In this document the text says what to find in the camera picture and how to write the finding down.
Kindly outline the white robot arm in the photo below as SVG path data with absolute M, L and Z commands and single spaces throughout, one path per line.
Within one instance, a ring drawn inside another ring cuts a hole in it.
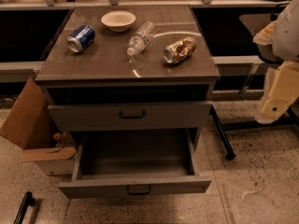
M 299 0 L 291 0 L 275 21 L 253 38 L 262 46 L 271 45 L 272 52 L 283 63 L 268 72 L 255 120 L 270 124 L 278 120 L 299 97 Z

